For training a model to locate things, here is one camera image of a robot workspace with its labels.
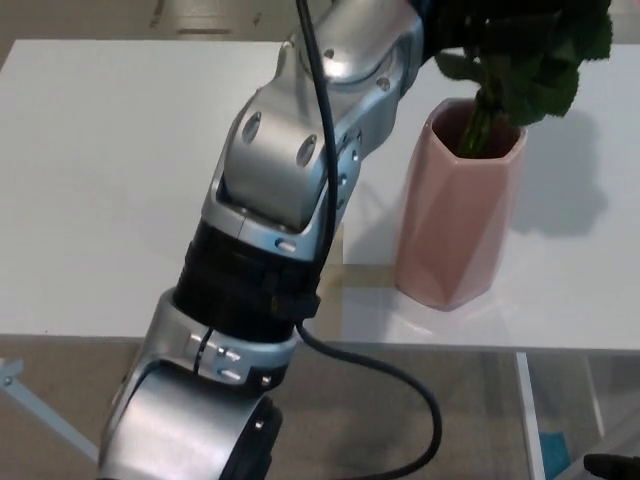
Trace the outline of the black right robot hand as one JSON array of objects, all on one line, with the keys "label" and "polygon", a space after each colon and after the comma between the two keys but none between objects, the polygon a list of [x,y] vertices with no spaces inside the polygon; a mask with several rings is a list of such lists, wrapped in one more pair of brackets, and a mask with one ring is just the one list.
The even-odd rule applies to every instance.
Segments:
[{"label": "black right robot hand", "polygon": [[614,454],[587,454],[583,459],[587,472],[595,477],[608,480],[639,480],[640,467],[637,456]]}]

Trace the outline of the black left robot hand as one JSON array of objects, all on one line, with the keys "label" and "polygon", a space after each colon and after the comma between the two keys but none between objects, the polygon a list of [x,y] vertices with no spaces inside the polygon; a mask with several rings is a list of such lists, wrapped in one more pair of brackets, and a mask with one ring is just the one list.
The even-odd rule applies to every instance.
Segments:
[{"label": "black left robot hand", "polygon": [[408,1],[423,29],[421,64],[451,48],[504,54],[506,44],[487,23],[497,18],[498,1]]}]

